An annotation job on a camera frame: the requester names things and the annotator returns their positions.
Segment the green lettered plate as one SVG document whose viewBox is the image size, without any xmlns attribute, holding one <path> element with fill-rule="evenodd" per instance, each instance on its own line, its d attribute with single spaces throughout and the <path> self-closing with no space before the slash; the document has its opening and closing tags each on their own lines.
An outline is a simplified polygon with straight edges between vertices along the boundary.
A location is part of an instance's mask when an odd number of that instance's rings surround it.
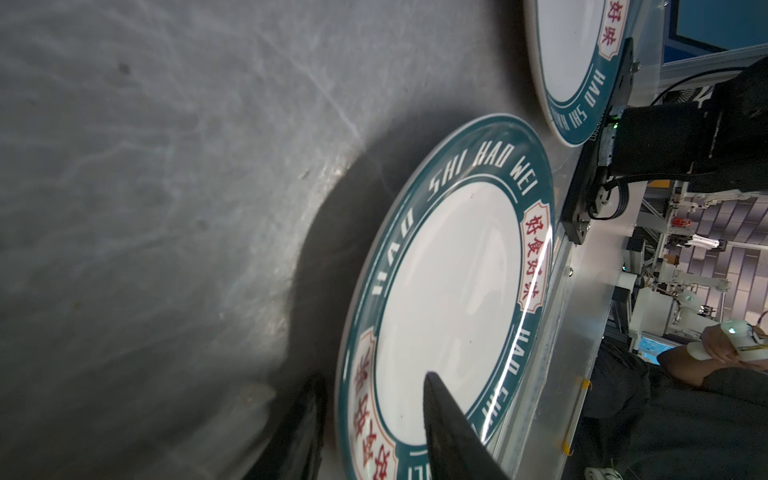
<svg viewBox="0 0 768 480">
<path fill-rule="evenodd" d="M 544 316 L 555 229 L 544 147 L 492 114 L 451 133 L 400 191 L 350 305 L 335 425 L 350 479 L 428 479 L 423 381 L 437 373 L 491 441 Z"/>
<path fill-rule="evenodd" d="M 546 121 L 559 140 L 584 144 L 598 127 L 636 19 L 630 0 L 523 3 L 528 55 Z"/>
</svg>

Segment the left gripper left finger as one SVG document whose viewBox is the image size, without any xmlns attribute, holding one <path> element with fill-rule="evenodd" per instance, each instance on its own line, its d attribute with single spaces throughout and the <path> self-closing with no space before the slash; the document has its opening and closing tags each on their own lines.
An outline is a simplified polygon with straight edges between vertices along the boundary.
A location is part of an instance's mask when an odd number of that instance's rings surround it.
<svg viewBox="0 0 768 480">
<path fill-rule="evenodd" d="M 322 375 L 314 374 L 243 478 L 315 480 L 322 461 L 326 414 L 327 384 Z"/>
</svg>

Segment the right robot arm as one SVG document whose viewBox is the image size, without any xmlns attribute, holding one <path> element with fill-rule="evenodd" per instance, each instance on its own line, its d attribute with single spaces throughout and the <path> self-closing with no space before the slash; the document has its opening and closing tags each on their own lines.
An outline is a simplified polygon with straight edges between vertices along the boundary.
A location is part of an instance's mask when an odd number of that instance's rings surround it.
<svg viewBox="0 0 768 480">
<path fill-rule="evenodd" d="M 715 85 L 695 102 L 624 110 L 615 129 L 606 190 L 685 181 L 695 193 L 767 190 L 767 60 Z"/>
</svg>

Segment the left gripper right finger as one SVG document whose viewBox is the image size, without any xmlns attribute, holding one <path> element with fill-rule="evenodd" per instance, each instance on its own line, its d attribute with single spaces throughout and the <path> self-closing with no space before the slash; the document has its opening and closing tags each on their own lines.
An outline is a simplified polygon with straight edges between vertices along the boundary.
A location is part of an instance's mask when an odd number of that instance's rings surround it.
<svg viewBox="0 0 768 480">
<path fill-rule="evenodd" d="M 433 479 L 507 479 L 436 372 L 424 379 L 423 415 Z"/>
</svg>

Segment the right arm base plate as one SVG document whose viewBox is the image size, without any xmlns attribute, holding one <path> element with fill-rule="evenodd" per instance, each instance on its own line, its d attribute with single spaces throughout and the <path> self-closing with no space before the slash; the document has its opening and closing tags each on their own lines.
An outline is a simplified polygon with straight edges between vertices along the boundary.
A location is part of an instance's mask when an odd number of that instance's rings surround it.
<svg viewBox="0 0 768 480">
<path fill-rule="evenodd" d="M 567 239 L 576 245 L 584 243 L 592 222 L 620 217 L 629 203 L 629 187 L 613 184 L 610 167 L 618 124 L 633 88 L 633 63 L 634 41 L 629 38 L 623 43 L 607 110 L 581 151 L 562 209 L 561 225 Z"/>
</svg>

